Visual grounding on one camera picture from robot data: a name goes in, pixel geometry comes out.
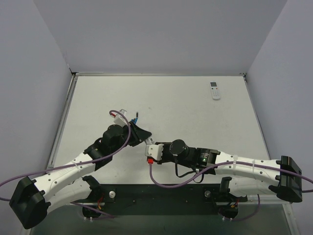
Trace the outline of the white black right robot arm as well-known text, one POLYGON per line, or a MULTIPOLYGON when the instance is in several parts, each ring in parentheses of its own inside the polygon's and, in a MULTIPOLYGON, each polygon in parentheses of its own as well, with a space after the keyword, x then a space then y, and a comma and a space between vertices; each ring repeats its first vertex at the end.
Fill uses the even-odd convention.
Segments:
POLYGON ((189 147, 183 140, 156 142, 146 148, 146 155, 159 165, 172 162, 200 174, 223 175, 220 191, 235 197, 276 195, 287 202, 302 202, 302 172, 288 156, 279 160, 250 159, 216 149, 189 147))

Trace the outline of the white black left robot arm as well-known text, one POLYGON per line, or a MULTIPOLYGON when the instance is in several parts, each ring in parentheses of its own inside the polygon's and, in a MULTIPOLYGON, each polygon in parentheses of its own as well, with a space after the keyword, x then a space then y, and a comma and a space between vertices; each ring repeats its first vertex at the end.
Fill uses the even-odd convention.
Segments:
POLYGON ((86 199, 96 201, 100 188, 88 183, 87 174, 108 164, 114 154, 126 146, 137 146, 152 133, 129 122, 125 126, 113 124, 92 145, 71 162, 53 171, 30 179, 19 180, 9 205, 22 226, 31 229, 41 223, 48 213, 67 203, 86 199))

